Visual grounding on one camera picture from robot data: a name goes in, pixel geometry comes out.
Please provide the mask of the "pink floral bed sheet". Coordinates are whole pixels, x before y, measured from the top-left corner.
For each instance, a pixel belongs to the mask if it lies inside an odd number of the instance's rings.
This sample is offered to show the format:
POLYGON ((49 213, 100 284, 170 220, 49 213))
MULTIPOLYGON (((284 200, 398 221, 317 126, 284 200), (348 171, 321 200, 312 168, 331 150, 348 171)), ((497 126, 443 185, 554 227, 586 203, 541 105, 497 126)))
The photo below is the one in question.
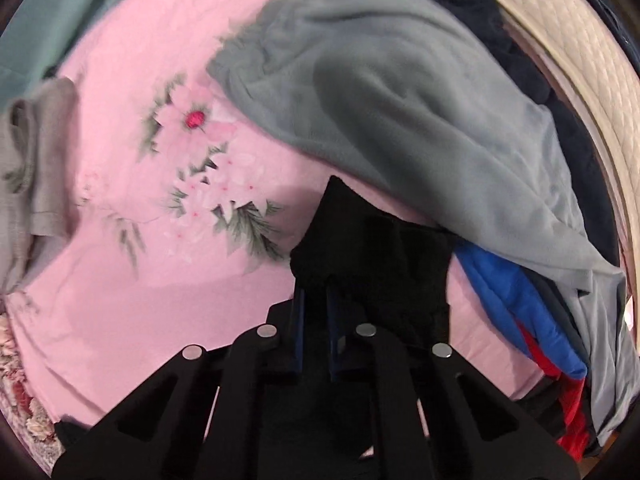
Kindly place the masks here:
POLYGON ((266 0, 122 0, 61 68, 67 244, 8 299, 27 391, 97 422, 187 344, 218 348, 288 299, 288 254, 335 169, 267 136, 206 72, 266 0))

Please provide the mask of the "black pants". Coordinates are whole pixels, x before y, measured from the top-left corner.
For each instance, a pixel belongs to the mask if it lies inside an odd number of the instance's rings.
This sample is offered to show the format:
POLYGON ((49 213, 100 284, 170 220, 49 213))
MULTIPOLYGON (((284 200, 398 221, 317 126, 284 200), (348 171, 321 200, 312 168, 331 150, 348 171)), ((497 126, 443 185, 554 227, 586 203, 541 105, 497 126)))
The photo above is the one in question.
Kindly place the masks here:
POLYGON ((330 445, 373 479, 431 479, 418 401, 432 345, 447 339, 452 244, 443 230, 378 209, 330 177, 291 254, 304 312, 328 310, 330 445))

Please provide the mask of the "folded grey garment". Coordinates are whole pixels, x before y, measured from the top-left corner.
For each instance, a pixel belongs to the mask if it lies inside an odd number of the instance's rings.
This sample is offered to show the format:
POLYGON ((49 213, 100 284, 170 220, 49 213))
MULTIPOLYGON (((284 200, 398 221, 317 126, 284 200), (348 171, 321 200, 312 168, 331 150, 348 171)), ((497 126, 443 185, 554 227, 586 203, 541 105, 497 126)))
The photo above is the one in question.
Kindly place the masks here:
POLYGON ((47 79, 1 113, 1 291, 32 281, 70 239, 67 138, 78 93, 47 79))

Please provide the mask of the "red floral pillow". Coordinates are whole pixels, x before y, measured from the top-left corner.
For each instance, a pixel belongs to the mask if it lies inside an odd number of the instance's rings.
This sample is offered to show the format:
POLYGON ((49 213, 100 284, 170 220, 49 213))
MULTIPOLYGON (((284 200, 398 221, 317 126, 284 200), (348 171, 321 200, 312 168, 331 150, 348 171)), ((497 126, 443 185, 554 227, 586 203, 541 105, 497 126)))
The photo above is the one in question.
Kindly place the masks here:
POLYGON ((36 464, 36 471, 51 477, 63 445, 24 371, 17 342, 6 312, 1 312, 1 415, 16 437, 18 449, 36 464))

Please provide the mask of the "dark navy garment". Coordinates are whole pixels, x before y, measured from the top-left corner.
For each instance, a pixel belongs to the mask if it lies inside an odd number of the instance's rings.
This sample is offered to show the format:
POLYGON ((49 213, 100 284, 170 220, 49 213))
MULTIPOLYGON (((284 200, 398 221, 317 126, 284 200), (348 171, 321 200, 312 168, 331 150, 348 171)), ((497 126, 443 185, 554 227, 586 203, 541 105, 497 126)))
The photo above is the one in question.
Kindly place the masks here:
POLYGON ((504 27, 497 0, 434 0, 480 40, 514 84, 550 110, 588 240, 609 263, 620 264, 613 205, 596 149, 582 121, 561 101, 534 61, 504 27))

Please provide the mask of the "cream quilted mattress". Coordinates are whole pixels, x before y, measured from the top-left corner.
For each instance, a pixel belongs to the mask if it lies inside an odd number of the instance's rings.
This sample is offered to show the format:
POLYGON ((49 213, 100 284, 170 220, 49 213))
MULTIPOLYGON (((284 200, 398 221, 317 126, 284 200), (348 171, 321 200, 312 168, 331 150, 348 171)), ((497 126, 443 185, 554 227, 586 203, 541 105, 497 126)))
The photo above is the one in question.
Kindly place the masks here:
POLYGON ((639 255, 639 77, 587 0, 498 0, 544 47, 587 105, 612 160, 626 220, 625 255, 639 255))

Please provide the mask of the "blue and red garment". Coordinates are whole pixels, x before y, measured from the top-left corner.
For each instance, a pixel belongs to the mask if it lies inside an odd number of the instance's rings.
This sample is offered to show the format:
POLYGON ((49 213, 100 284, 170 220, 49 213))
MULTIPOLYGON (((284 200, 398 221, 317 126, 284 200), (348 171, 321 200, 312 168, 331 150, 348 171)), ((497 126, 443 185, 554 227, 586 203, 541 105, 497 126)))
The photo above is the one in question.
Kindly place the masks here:
POLYGON ((592 441, 585 406, 588 359, 576 351, 520 266, 466 240, 457 241, 454 253, 495 328, 558 382, 564 424, 558 442, 581 460, 592 441))

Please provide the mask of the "grey fleece garment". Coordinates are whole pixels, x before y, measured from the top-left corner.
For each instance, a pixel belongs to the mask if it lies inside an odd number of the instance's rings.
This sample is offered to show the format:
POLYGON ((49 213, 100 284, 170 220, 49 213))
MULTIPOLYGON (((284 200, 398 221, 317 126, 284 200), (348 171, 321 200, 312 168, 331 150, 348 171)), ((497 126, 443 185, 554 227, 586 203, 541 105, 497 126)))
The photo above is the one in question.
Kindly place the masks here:
POLYGON ((269 0, 207 70, 276 139, 554 281, 608 440, 638 396, 639 359, 623 271, 587 220, 592 185, 568 163, 587 133, 563 129, 434 0, 269 0))

